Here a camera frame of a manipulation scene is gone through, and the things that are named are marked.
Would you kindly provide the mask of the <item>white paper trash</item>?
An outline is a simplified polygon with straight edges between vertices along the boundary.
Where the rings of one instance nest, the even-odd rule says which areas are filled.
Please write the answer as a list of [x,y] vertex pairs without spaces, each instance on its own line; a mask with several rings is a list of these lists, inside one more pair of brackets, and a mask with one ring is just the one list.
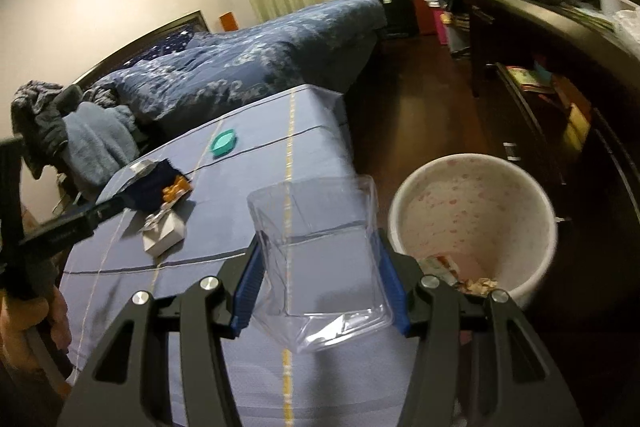
[[145,219],[142,228],[143,250],[154,258],[180,243],[186,235],[186,225],[172,207],[172,202],[165,202],[160,210]]

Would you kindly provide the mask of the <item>clear plastic container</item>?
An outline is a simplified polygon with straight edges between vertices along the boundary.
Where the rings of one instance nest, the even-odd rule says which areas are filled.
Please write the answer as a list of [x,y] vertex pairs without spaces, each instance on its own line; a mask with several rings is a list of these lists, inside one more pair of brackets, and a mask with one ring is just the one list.
[[250,193],[247,205],[265,265],[253,317],[265,333],[311,353],[392,324],[370,176],[284,181]]

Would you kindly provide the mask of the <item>dark blue snack wrapper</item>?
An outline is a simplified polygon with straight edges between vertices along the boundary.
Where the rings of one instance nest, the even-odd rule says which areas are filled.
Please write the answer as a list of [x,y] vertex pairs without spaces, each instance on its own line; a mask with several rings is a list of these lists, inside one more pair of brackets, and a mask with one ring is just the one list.
[[171,187],[182,181],[190,183],[168,159],[152,161],[126,182],[115,197],[125,208],[154,213],[162,207]]

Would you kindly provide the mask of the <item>white speckled trash bin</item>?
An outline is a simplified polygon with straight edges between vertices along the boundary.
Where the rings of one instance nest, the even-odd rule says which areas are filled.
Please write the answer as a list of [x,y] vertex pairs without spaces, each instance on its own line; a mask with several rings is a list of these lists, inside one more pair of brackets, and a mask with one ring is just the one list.
[[452,260],[463,282],[486,277],[525,308],[550,268],[558,226],[549,196],[525,170],[464,153],[432,160],[401,183],[387,236],[420,265]]

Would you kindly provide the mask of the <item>light blue checked tablecloth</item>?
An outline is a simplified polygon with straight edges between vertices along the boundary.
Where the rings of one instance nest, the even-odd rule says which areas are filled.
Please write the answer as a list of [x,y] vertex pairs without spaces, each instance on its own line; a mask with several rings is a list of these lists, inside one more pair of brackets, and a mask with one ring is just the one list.
[[[213,158],[215,136],[233,129],[231,153]],[[61,282],[72,331],[70,359],[83,367],[136,291],[176,295],[242,253],[254,225],[247,195],[282,181],[349,176],[344,105],[337,92],[304,84],[209,121],[153,150],[188,174],[178,209],[186,236],[154,260],[140,213],[125,211],[77,245]],[[224,344],[233,395],[247,426],[393,426],[405,401],[416,342],[387,327],[312,355],[285,355],[256,325]]]

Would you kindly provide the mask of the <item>light blue fleece blanket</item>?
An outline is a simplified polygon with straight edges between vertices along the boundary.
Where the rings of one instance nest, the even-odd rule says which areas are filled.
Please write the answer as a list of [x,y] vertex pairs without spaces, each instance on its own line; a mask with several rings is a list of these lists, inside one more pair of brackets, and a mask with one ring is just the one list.
[[63,118],[67,145],[62,158],[79,192],[93,199],[119,169],[139,156],[134,115],[125,105],[104,108],[81,102]]

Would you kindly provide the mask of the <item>teal round plastic lid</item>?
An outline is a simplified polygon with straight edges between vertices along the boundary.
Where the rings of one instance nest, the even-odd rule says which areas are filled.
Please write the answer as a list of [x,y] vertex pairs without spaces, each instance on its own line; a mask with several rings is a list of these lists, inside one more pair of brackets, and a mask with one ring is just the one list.
[[233,129],[228,129],[217,134],[212,144],[210,144],[210,151],[212,152],[213,158],[219,158],[231,153],[235,148],[237,139],[238,137]]

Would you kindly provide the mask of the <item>dark wooden sideboard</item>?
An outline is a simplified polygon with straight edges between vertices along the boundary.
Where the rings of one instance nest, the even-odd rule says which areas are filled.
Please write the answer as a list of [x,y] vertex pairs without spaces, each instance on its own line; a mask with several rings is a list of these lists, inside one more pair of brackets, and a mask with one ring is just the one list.
[[587,251],[639,249],[639,61],[538,0],[464,0],[491,153],[547,191]]

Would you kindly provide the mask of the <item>dark jacket on chair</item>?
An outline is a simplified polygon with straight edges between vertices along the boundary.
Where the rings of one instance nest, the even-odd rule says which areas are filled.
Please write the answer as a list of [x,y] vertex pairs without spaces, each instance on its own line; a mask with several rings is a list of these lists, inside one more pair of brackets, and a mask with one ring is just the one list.
[[38,180],[47,166],[56,167],[68,144],[64,117],[75,112],[82,99],[77,84],[30,80],[19,87],[11,102],[14,134],[24,140],[23,158]]

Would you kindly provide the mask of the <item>pink plastic bin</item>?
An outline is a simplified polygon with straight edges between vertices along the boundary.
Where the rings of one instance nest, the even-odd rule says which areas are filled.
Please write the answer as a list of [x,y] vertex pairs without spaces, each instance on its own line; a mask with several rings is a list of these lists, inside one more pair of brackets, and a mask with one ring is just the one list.
[[421,35],[436,36],[442,46],[449,43],[446,25],[442,22],[442,9],[434,8],[426,0],[413,0],[416,21]]

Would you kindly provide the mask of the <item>dark blue patterned duvet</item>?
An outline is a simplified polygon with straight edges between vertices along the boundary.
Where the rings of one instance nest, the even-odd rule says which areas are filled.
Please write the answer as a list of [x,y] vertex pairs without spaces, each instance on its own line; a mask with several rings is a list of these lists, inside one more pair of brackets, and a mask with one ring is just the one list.
[[330,0],[231,32],[198,32],[182,51],[111,72],[85,92],[125,105],[154,132],[176,136],[301,84],[346,92],[386,26],[378,0]]

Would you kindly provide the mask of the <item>dark wooden headboard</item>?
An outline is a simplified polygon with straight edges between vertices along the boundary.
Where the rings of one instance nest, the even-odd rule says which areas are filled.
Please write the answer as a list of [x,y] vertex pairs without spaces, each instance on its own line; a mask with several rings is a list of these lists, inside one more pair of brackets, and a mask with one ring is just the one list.
[[82,89],[88,89],[96,80],[108,75],[114,70],[122,69],[122,66],[129,63],[133,58],[149,52],[160,40],[177,35],[180,31],[189,28],[195,31],[208,31],[206,20],[200,11],[195,11],[173,20],[159,28],[156,28],[140,38],[126,44],[123,48],[115,51],[103,61],[87,70],[84,75],[78,77],[74,84]]

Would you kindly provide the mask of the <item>orange bedside box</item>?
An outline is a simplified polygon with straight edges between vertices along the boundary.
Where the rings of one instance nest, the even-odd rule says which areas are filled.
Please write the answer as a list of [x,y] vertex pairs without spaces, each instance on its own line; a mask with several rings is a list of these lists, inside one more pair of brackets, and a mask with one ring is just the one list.
[[224,14],[221,14],[221,16],[219,17],[219,21],[221,24],[221,28],[225,32],[237,31],[239,29],[238,22],[236,21],[232,12],[225,12]]

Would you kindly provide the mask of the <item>black suitcase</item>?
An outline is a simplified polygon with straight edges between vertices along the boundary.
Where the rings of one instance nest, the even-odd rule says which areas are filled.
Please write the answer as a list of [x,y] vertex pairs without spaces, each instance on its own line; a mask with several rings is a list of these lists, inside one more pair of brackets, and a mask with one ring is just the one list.
[[389,35],[413,37],[419,33],[413,0],[378,0],[382,3]]

